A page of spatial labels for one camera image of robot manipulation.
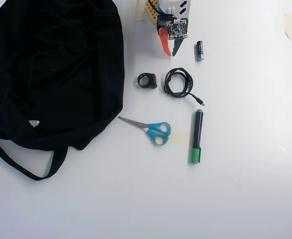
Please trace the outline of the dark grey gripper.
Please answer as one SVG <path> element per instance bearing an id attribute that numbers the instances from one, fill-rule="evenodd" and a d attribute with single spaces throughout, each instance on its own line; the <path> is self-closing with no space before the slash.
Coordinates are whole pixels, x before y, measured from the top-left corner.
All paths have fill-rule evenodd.
<path id="1" fill-rule="evenodd" d="M 171 22 L 171 21 L 174 21 L 173 16 L 163 15 L 163 14 L 159 14 L 157 16 L 156 26 L 157 26 L 157 28 L 159 28 L 158 35 L 159 35 L 159 38 L 161 40 L 163 50 L 167 56 L 171 56 L 171 52 L 170 52 L 169 45 L 168 45 L 168 39 L 169 39 L 168 31 L 165 29 L 165 27 L 166 27 L 166 23 Z M 173 57 L 177 54 L 183 40 L 184 40 L 183 38 L 175 39 L 174 47 L 173 47 L 173 51 L 172 51 Z"/>

